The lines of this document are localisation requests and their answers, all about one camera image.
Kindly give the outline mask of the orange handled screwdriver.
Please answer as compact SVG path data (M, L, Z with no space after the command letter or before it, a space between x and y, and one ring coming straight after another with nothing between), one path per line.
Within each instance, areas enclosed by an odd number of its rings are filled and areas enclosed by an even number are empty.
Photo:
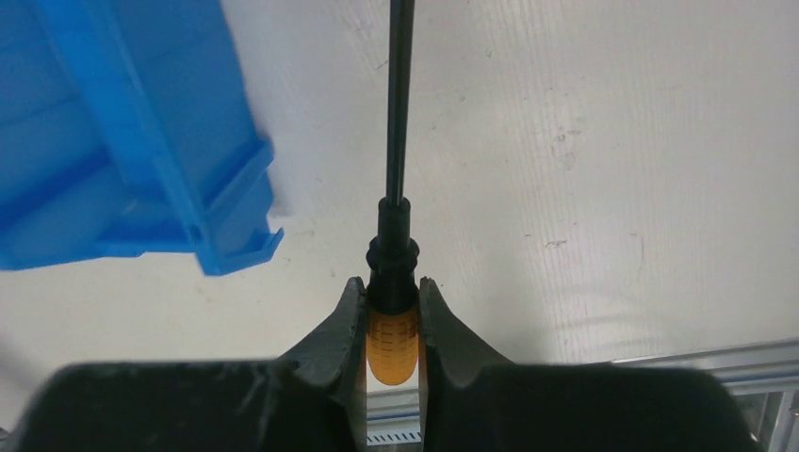
M388 386L407 381L418 360L419 247L411 238L411 204L404 197L415 5L390 3L385 195L367 251L367 362L375 379Z

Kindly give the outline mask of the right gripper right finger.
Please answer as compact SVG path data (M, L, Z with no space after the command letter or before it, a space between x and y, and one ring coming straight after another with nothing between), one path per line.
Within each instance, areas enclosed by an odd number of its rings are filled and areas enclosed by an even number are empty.
M755 451L708 373L611 363L514 363L419 284L419 390L427 451Z

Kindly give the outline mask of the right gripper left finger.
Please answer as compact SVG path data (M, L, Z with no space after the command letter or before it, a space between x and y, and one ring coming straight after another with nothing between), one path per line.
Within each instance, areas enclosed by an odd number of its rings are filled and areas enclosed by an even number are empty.
M362 451L363 281L273 359L81 363L58 370L12 431L16 451Z

